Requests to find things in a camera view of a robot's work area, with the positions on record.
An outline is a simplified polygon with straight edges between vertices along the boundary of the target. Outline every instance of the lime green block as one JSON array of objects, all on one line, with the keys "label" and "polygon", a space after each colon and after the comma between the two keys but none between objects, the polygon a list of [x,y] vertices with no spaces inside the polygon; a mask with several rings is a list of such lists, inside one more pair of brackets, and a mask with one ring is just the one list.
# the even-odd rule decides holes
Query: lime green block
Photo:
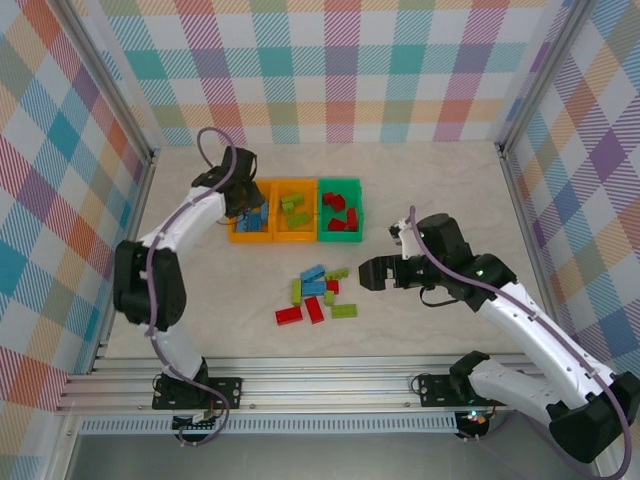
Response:
[{"label": "lime green block", "polygon": [[348,268],[340,268],[339,270],[334,270],[333,272],[327,272],[324,274],[325,280],[340,280],[341,278],[347,278],[349,276]]},{"label": "lime green block", "polygon": [[331,307],[331,318],[354,318],[358,316],[358,307],[355,303],[347,305],[334,305]]},{"label": "lime green block", "polygon": [[336,294],[333,290],[327,290],[326,292],[324,292],[324,304],[327,307],[332,307],[335,301],[336,301]]},{"label": "lime green block", "polygon": [[311,217],[307,212],[299,213],[298,215],[291,215],[287,218],[287,226],[289,228],[296,228],[300,225],[304,225],[305,223],[309,223],[311,221]]},{"label": "lime green block", "polygon": [[282,210],[284,211],[285,215],[292,214],[295,209],[296,207],[293,202],[284,202],[282,204]]},{"label": "lime green block", "polygon": [[296,278],[291,287],[291,303],[299,307],[302,303],[302,280]]},{"label": "lime green block", "polygon": [[291,195],[287,195],[286,197],[282,197],[280,199],[282,205],[285,203],[291,202],[294,205],[302,205],[304,203],[304,195],[302,193],[292,193]]}]

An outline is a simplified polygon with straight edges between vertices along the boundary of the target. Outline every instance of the toy block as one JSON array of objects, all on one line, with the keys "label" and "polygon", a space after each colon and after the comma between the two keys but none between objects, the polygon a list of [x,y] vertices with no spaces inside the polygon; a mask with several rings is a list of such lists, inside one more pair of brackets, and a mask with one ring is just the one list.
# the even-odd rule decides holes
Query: toy block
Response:
[{"label": "toy block", "polygon": [[311,221],[311,217],[308,213],[299,213],[298,215],[291,215],[287,218],[287,226],[289,228],[297,228],[305,223],[309,223]]},{"label": "toy block", "polygon": [[347,228],[346,222],[343,222],[339,218],[332,218],[329,222],[329,231],[342,232]]},{"label": "toy block", "polygon": [[358,231],[358,213],[353,207],[347,210],[347,230]]},{"label": "toy block", "polygon": [[355,303],[347,305],[334,305],[331,307],[331,318],[354,318],[358,316],[358,307]]},{"label": "toy block", "polygon": [[339,270],[334,270],[333,272],[327,272],[324,275],[325,280],[340,280],[342,278],[347,278],[349,276],[348,268],[340,268]]},{"label": "toy block", "polygon": [[249,217],[249,231],[250,232],[261,232],[262,231],[262,220],[260,219],[259,213],[252,213]]},{"label": "toy block", "polygon": [[347,206],[347,201],[342,195],[334,195],[331,199],[331,206],[336,212],[341,212]]},{"label": "toy block", "polygon": [[316,265],[300,274],[303,282],[313,282],[324,275],[325,269],[322,265]]},{"label": "toy block", "polygon": [[293,204],[293,202],[283,202],[282,204],[282,210],[284,211],[285,215],[291,215],[295,209],[296,206]]},{"label": "toy block", "polygon": [[291,303],[296,307],[299,307],[300,303],[302,303],[302,280],[299,278],[294,279],[291,286]]},{"label": "toy block", "polygon": [[327,291],[327,284],[325,282],[308,282],[302,284],[302,296],[313,297],[315,295],[324,295]]},{"label": "toy block", "polygon": [[316,297],[309,297],[304,299],[304,304],[307,306],[307,311],[311,317],[311,323],[319,323],[324,321],[324,315],[322,314],[322,308]]},{"label": "toy block", "polygon": [[329,280],[327,282],[327,290],[331,290],[336,295],[340,293],[340,282],[337,280]]},{"label": "toy block", "polygon": [[279,326],[302,320],[302,309],[300,307],[287,308],[276,312],[276,322]]},{"label": "toy block", "polygon": [[293,203],[294,206],[296,205],[302,205],[304,203],[304,195],[300,192],[297,193],[292,193],[291,195],[287,195],[286,197],[282,197],[280,199],[280,201],[282,202],[282,204],[284,205],[285,203]]},{"label": "toy block", "polygon": [[264,202],[260,207],[260,220],[262,220],[262,223],[269,221],[269,202]]},{"label": "toy block", "polygon": [[324,292],[324,304],[327,307],[332,307],[335,302],[336,294],[332,290],[327,290]]},{"label": "toy block", "polygon": [[236,223],[236,232],[246,233],[249,230],[249,215],[243,214]]}]

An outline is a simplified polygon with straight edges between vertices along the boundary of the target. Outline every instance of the blue block in tray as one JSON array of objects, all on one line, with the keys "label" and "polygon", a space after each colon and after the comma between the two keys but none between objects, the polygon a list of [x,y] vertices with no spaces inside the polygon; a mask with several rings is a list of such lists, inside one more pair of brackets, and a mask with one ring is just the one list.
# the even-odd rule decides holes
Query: blue block in tray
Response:
[{"label": "blue block in tray", "polygon": [[303,282],[313,282],[324,275],[324,267],[317,265],[309,270],[305,270],[300,274],[300,278]]},{"label": "blue block in tray", "polygon": [[316,295],[324,295],[327,291],[326,282],[307,282],[302,284],[302,296],[313,297]]},{"label": "blue block in tray", "polygon": [[269,220],[269,202],[264,202],[260,208],[260,220],[262,223],[267,223]]},{"label": "blue block in tray", "polygon": [[259,213],[252,213],[249,217],[249,231],[260,232],[262,231],[262,220]]},{"label": "blue block in tray", "polygon": [[246,233],[249,230],[249,216],[243,215],[238,220],[236,224],[236,232],[238,233]]}]

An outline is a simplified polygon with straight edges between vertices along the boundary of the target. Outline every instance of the plaid wall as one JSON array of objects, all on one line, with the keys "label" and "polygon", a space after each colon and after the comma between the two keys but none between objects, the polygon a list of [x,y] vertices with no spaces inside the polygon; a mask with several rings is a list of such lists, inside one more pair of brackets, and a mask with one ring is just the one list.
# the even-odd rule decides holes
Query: plaid wall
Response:
[{"label": "plaid wall", "polygon": [[143,165],[45,0],[0,1],[0,478],[36,478]]},{"label": "plaid wall", "polygon": [[207,125],[239,143],[487,139],[561,0],[99,3],[117,41],[96,43],[123,52],[147,124],[191,145]]},{"label": "plaid wall", "polygon": [[562,326],[640,376],[640,0],[601,0],[510,161]]}]

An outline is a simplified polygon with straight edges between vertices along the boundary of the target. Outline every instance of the beige floor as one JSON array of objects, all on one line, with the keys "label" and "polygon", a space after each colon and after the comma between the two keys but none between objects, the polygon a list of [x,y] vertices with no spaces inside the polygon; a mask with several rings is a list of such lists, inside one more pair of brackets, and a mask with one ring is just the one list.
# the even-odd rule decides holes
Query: beige floor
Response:
[{"label": "beige floor", "polygon": [[[498,255],[536,300],[534,280],[495,150],[488,142],[256,145],[259,177],[357,176],[366,212],[361,244],[230,244],[226,228],[212,227],[182,265],[187,288],[186,322],[206,356],[349,356],[519,352],[505,334],[464,304],[429,309],[418,290],[369,292],[355,272],[365,260],[399,253],[387,227],[406,217],[446,212],[474,252]],[[214,159],[222,147],[208,149]],[[205,170],[195,148],[165,148],[140,232],[160,223]],[[355,319],[308,319],[278,327],[274,311],[290,307],[289,285],[317,264],[349,267],[340,303],[356,303]],[[445,299],[432,293],[434,301]],[[110,357],[152,357],[148,341],[123,317],[109,339]]]}]

